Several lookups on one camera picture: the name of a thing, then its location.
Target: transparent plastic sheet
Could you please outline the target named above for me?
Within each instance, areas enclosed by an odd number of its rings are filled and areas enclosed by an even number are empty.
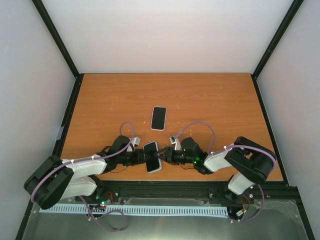
[[[65,199],[60,203],[75,202],[73,199]],[[203,200],[160,198],[122,198],[118,204],[210,206]],[[251,205],[246,215],[249,217],[255,214],[257,208],[259,208],[259,200]],[[39,213],[39,209],[37,204],[33,205],[23,240],[308,239],[296,203],[292,200],[266,200],[261,215],[247,223],[230,224],[230,221],[224,218],[199,216],[128,216],[126,228],[119,232],[107,232],[101,229],[96,223],[88,221],[85,214]],[[122,217],[117,215],[101,219],[101,223],[109,227],[118,227],[121,222]]]

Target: black metal frame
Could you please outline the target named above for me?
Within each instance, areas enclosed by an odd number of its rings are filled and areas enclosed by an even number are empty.
[[[302,204],[302,200],[300,198],[299,191],[297,187],[289,186],[288,178],[286,176],[286,172],[284,169],[284,165],[279,153],[279,149],[277,147],[277,143],[275,140],[275,136],[272,131],[272,127],[268,118],[268,114],[259,90],[259,86],[257,83],[258,76],[262,72],[264,66],[266,65],[267,61],[269,60],[271,54],[273,53],[274,49],[276,48],[277,44],[281,40],[283,34],[285,33],[286,29],[290,25],[292,19],[294,18],[295,14],[297,13],[299,7],[302,5],[304,0],[293,0],[290,8],[288,9],[286,15],[284,16],[280,26],[278,27],[277,31],[275,32],[270,44],[268,45],[267,49],[265,50],[261,60],[259,61],[255,71],[251,75],[253,85],[261,106],[261,110],[264,116],[264,120],[266,122],[266,126],[272,141],[272,145],[277,156],[277,160],[279,163],[279,167],[283,176],[283,181],[268,181],[264,185],[262,185],[264,195],[271,196],[272,199],[283,199],[283,200],[295,200],[297,203],[298,210],[300,212],[300,216],[302,218],[304,228],[309,239],[315,239],[308,217],[306,215],[304,206]],[[71,122],[72,114],[77,102],[78,93],[81,87],[81,83],[83,80],[84,75],[79,74],[71,56],[69,55],[66,46],[64,45],[57,29],[54,26],[44,4],[41,0],[32,0],[34,6],[38,10],[43,22],[47,26],[52,38],[54,39],[57,47],[59,48],[61,54],[63,55],[66,63],[68,64],[70,70],[72,71],[75,77],[74,87],[64,114],[64,118],[62,120],[61,126],[63,127],[63,131],[61,134],[61,138],[56,141],[52,154],[60,156],[64,147],[64,143],[67,137],[68,128]],[[150,182],[150,181],[107,181],[108,186],[113,189],[117,189],[118,198],[194,198],[194,199],[207,199],[210,200],[209,192],[221,188],[222,186],[226,185],[226,181],[205,181],[205,182]],[[254,197],[259,198],[261,197],[261,193],[258,188],[253,188],[251,190]],[[22,220],[20,229],[16,236],[16,240],[21,240],[27,226],[28,218],[31,213],[32,203],[29,202],[28,207],[26,209],[24,218]]]

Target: brown wood surface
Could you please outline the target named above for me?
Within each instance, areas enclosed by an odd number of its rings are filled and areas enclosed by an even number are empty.
[[[166,107],[164,131],[151,130],[154,106]],[[66,137],[62,157],[91,156],[111,145],[122,122],[131,121],[139,148],[152,141],[159,149],[170,146],[169,137],[194,121],[209,123],[216,131],[213,151],[244,136],[273,150],[267,126],[249,73],[130,73],[85,74]],[[131,136],[129,125],[123,133]],[[210,129],[193,125],[179,139],[192,136],[203,150],[213,140]],[[119,165],[114,171],[125,167]],[[162,170],[148,173],[146,165],[129,166],[121,173],[106,173],[103,180],[224,181],[233,167],[202,175],[162,162]],[[279,166],[268,180],[283,180]]]

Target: white panel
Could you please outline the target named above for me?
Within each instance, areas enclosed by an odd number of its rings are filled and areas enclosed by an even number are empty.
[[[82,73],[252,73],[292,0],[43,2]]]
[[[320,1],[304,1],[258,79],[291,185],[320,239]]]
[[[74,84],[30,0],[0,1],[0,233],[15,239],[24,182],[52,153]]]

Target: black corner post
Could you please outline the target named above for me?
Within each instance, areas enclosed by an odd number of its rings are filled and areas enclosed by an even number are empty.
[[[72,61],[71,56],[70,56],[64,42],[62,41],[54,23],[52,22],[49,14],[45,8],[45,5],[43,4],[43,2],[41,0],[32,0],[32,2],[34,4],[35,8],[37,9],[38,13],[40,14],[44,24],[48,28],[48,30],[49,30],[53,40],[55,41],[55,44],[59,48],[64,60],[68,64],[73,76],[75,78],[79,77],[80,74],[76,68],[76,65]]]
[[[280,26],[276,30],[271,42],[269,43],[269,46],[265,50],[260,62],[256,66],[253,74],[252,74],[252,79],[257,80],[259,77],[260,73],[262,72],[262,69],[265,67],[266,63],[268,62],[271,54],[275,50],[276,46],[280,42],[280,39],[284,35],[285,31],[287,30],[288,26],[290,25],[292,19],[296,15],[297,11],[299,10],[301,4],[304,2],[304,0],[293,0],[290,8],[286,12]]]

